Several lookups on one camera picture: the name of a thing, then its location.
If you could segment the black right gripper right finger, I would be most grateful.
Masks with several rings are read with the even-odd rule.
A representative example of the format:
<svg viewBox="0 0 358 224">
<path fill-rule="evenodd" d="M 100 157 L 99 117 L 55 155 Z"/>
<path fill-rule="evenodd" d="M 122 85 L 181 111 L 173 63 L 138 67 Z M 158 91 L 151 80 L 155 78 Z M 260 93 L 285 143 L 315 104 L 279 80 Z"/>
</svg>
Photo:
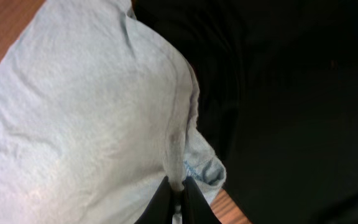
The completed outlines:
<svg viewBox="0 0 358 224">
<path fill-rule="evenodd" d="M 181 214 L 183 224 L 221 224 L 192 177 L 183 181 Z"/>
</svg>

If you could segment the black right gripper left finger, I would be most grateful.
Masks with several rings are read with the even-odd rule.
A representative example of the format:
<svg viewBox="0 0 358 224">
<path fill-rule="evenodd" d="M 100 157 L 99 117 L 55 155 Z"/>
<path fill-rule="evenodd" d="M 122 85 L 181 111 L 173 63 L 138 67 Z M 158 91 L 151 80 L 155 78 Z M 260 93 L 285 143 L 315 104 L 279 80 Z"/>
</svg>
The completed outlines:
<svg viewBox="0 0 358 224">
<path fill-rule="evenodd" d="M 173 214 L 173 190 L 166 176 L 135 224 L 172 224 Z"/>
</svg>

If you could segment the light blue t-shirt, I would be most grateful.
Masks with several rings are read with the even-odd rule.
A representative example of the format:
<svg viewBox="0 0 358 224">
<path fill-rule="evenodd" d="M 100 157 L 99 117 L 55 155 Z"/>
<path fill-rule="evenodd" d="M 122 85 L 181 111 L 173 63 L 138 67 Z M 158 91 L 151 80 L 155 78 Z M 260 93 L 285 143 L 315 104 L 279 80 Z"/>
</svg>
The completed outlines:
<svg viewBox="0 0 358 224">
<path fill-rule="evenodd" d="M 164 177 L 212 202 L 199 92 L 130 1 L 47 1 L 0 63 L 0 223 L 134 223 Z"/>
</svg>

